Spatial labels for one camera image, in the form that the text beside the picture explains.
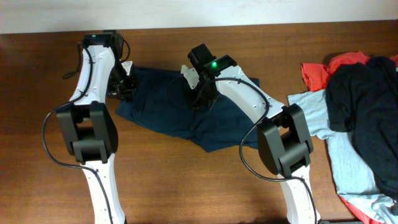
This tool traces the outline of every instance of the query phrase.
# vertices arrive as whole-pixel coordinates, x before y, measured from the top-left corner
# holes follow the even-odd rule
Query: white wall
[[[0,33],[398,18],[398,0],[1,0]]]

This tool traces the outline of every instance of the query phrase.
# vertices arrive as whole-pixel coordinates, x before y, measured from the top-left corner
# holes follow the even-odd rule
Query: brown table surface
[[[137,66],[180,70],[191,48],[206,43],[216,56],[229,54],[261,88],[287,104],[307,91],[300,63],[322,63],[330,55],[362,50],[398,53],[398,21],[286,24],[188,29],[121,30]],[[1,223],[93,223],[87,183],[80,170],[59,167],[42,149],[44,116],[71,97],[78,75],[76,43],[86,32],[0,35],[0,219]],[[251,223],[286,216],[277,183],[249,173],[238,147],[206,153],[190,141],[158,134],[116,116],[119,132],[115,173],[129,223]],[[324,220],[353,220],[340,201],[326,144],[312,138],[311,185]],[[54,156],[74,162],[55,118],[47,141]],[[254,149],[250,165],[270,175]]]

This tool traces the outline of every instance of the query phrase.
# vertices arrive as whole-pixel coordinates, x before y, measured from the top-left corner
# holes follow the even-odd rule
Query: folded garment
[[[305,85],[310,91],[324,90],[329,79],[340,65],[353,65],[355,63],[366,64],[369,59],[370,57],[362,52],[349,52],[332,58],[329,65],[303,63],[301,64],[301,73]],[[398,55],[390,59],[395,61],[398,67]]]
[[[287,98],[289,104],[296,103],[303,109],[310,135],[326,139],[337,194],[356,208],[348,207],[364,223],[398,223],[398,216],[391,212],[394,201],[376,187],[372,170],[351,143],[353,133],[330,129],[325,96],[320,90]]]
[[[134,67],[139,88],[132,101],[122,101],[116,114],[157,133],[193,141],[206,152],[239,145],[252,121],[229,98],[220,95],[214,105],[188,109],[190,91],[180,72]],[[258,79],[251,79],[257,86]],[[255,149],[257,133],[245,146]]]
[[[342,65],[326,88],[330,129],[353,131],[353,146],[374,172],[380,191],[398,200],[398,76],[376,57]]]

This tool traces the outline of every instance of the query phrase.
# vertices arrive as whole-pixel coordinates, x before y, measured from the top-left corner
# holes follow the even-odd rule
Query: red cloth
[[[370,57],[362,52],[349,52],[332,58],[329,65],[303,63],[301,64],[301,73],[305,85],[310,91],[323,90],[340,65],[353,65],[358,62],[365,64],[369,59]],[[390,59],[395,61],[398,67],[398,55]]]
[[[350,204],[347,202],[343,197],[340,197],[340,199],[343,201],[343,203],[348,207],[348,209],[351,210],[351,212],[359,219],[361,220],[364,224],[383,224],[381,222],[375,221],[371,218],[369,218],[367,215],[365,215],[363,212],[361,212],[359,209],[357,209],[354,205]]]

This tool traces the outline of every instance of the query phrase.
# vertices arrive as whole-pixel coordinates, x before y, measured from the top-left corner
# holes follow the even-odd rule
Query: black cloth
[[[133,69],[139,88],[133,101],[122,101],[116,111],[129,121],[157,133],[191,140],[206,152],[239,145],[253,126],[243,111],[223,95],[210,109],[188,109],[184,94],[189,86],[180,72]],[[251,80],[259,86],[258,79]],[[256,131],[248,136],[245,146],[258,148]]]
[[[326,88],[330,128],[353,131],[353,147],[379,190],[398,200],[398,76],[385,57],[342,65]]]

